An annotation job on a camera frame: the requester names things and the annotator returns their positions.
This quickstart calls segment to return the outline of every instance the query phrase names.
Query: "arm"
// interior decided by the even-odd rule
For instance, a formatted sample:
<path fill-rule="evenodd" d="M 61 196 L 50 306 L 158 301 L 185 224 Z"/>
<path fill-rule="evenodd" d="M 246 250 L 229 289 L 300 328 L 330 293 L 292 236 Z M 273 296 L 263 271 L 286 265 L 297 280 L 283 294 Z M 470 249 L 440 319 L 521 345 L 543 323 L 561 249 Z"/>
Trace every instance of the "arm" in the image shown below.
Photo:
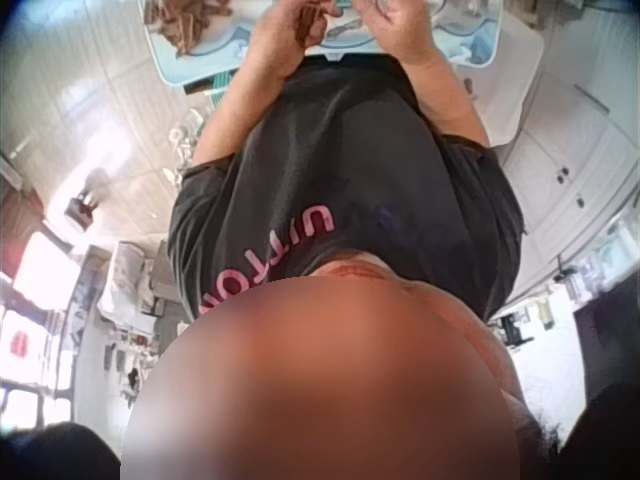
<path fill-rule="evenodd" d="M 402 65 L 422 113 L 437 131 L 488 147 L 469 95 L 433 42 L 426 3 L 387 0 L 384 14 L 372 0 L 354 0 L 354 4 L 378 44 Z"/>
<path fill-rule="evenodd" d="M 310 4 L 319 13 L 301 36 L 299 18 Z M 242 147 L 302 62 L 305 49 L 322 42 L 325 14 L 341 12 L 333 3 L 319 0 L 279 0 L 260 19 L 251 34 L 247 58 L 198 141 L 194 165 L 224 158 Z"/>

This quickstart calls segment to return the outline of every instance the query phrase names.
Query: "dark gray t-shirt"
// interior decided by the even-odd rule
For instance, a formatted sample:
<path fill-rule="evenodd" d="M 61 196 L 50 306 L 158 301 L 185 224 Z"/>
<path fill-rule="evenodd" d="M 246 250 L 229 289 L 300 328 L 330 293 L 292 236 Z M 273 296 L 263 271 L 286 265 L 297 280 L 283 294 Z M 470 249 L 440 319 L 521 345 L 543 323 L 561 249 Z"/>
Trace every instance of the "dark gray t-shirt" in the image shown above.
<path fill-rule="evenodd" d="M 240 152 L 186 175 L 169 256 L 193 318 L 359 250 L 487 319 L 513 287 L 522 232 L 493 152 L 434 134 L 406 78 L 307 68 Z"/>

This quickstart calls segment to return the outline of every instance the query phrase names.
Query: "hand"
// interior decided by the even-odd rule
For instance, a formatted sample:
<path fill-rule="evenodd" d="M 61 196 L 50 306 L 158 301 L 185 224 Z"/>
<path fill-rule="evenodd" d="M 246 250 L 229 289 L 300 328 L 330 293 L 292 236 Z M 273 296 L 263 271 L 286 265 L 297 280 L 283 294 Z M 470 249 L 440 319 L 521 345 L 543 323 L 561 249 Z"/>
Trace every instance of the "hand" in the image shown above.
<path fill-rule="evenodd" d="M 386 0 L 385 13 L 375 1 L 353 0 L 353 5 L 378 45 L 389 55 L 405 65 L 420 65 L 438 55 L 424 0 Z"/>
<path fill-rule="evenodd" d="M 317 9 L 317 14 L 301 37 L 298 30 L 305 7 Z M 243 67 L 267 81 L 284 81 L 304 59 L 305 49 L 324 39 L 326 15 L 339 17 L 342 11 L 330 0 L 277 0 L 251 33 Z"/>

